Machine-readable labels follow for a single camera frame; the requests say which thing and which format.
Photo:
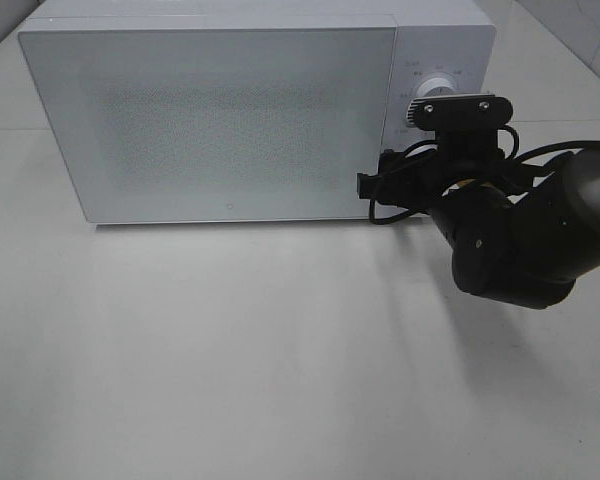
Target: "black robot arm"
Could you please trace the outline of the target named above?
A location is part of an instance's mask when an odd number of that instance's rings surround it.
[[[358,174],[358,194],[370,200],[376,224],[430,215],[453,248],[453,278],[462,291],[541,309],[562,301],[579,276],[600,265],[600,142],[518,156],[518,135],[506,125],[512,114],[509,101],[493,95],[415,101],[411,121],[435,131],[435,141],[384,152],[376,175]],[[498,130],[514,138],[506,158]],[[545,165],[524,163],[558,151],[564,152]],[[538,178],[544,180],[534,186]],[[508,198],[519,195],[517,203]],[[376,203],[405,211],[378,219]]]

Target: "white microwave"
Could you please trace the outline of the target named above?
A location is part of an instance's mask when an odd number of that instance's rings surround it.
[[[411,99],[481,89],[471,0],[47,0],[19,40],[86,219],[352,219]]]

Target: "timer knob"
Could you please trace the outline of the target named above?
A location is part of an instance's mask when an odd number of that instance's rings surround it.
[[[434,95],[455,95],[458,93],[457,86],[453,79],[444,75],[430,77],[416,90],[416,98],[431,97]]]

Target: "microwave control panel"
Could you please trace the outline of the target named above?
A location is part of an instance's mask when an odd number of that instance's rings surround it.
[[[494,37],[491,25],[398,27],[382,150],[433,135],[407,125],[413,99],[481,92]]]

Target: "white table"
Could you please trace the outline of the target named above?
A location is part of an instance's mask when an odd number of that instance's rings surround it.
[[[600,81],[517,4],[486,85],[523,150]],[[0,480],[600,479],[600,269],[466,296],[427,219],[94,228],[0,45]]]

